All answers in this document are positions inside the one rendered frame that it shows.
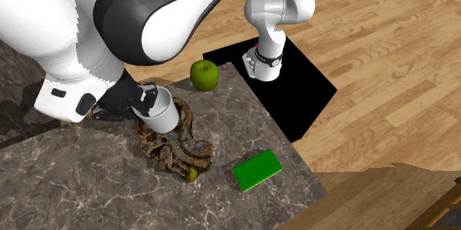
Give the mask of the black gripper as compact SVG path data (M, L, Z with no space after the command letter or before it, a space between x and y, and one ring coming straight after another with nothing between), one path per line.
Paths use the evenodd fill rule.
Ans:
M140 121L140 116L135 112L148 115L157 96L158 89L155 83L139 85L124 70L115 85L108 89L92 108L92 117L99 121Z

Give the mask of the white cup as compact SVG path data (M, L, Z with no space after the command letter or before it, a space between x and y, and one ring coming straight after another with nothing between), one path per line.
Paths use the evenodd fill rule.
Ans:
M178 111L174 105L171 93L162 86L157 86L158 96L148 115L141 115L141 120L155 132L167 133L173 130L179 120Z

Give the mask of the brown rotten banana peel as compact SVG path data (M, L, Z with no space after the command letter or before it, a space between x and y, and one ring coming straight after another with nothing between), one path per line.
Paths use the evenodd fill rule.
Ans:
M177 126L167 133L154 132L143 121L134 124L140 139L140 150L147 158L153 158L160 170L169 170L188 182L197 179L200 171L211 162L213 144L197 141L193 137L193 114L190 106L180 98L173 98L179 114Z

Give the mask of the green apple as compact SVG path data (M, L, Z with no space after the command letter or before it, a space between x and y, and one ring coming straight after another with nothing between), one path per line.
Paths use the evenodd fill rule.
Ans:
M218 84L219 69L212 61L205 59L196 61L191 65L190 78L195 89L209 92Z

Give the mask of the green flat box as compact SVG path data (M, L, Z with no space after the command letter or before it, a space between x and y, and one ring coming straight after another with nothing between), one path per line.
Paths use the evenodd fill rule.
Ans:
M254 186L274 176L282 169L283 166L273 150L266 149L260 154L232 168L232 173L242 192L247 192Z

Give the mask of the black robot stand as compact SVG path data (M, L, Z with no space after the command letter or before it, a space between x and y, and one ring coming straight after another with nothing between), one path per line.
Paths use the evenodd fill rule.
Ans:
M202 57L217 66L231 62L286 138L294 143L304 137L337 89L290 39L285 42L276 80L250 78L242 56L257 42L257 38L248 39L203 53Z

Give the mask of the brown wooden furniture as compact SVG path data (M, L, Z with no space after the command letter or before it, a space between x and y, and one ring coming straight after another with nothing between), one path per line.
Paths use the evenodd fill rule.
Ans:
M404 230L461 230L461 177L456 185Z

